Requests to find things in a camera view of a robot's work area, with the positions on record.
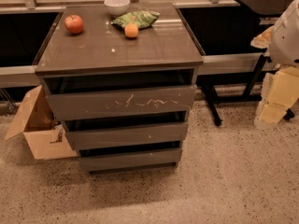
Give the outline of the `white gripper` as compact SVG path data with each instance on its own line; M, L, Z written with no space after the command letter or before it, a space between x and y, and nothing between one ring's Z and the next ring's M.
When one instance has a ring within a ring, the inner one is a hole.
M273 27L255 36L250 44L257 49L268 49ZM258 103L254 125L265 130L275 127L287 110L299 99L299 69L293 66L267 73L263 79L262 100Z

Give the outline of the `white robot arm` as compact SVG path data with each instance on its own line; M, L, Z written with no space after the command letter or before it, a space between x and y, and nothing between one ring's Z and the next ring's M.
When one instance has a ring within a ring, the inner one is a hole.
M299 0L293 0L275 24L250 44L266 49L271 61L280 65L263 79L254 125L264 130L276 126L299 99Z

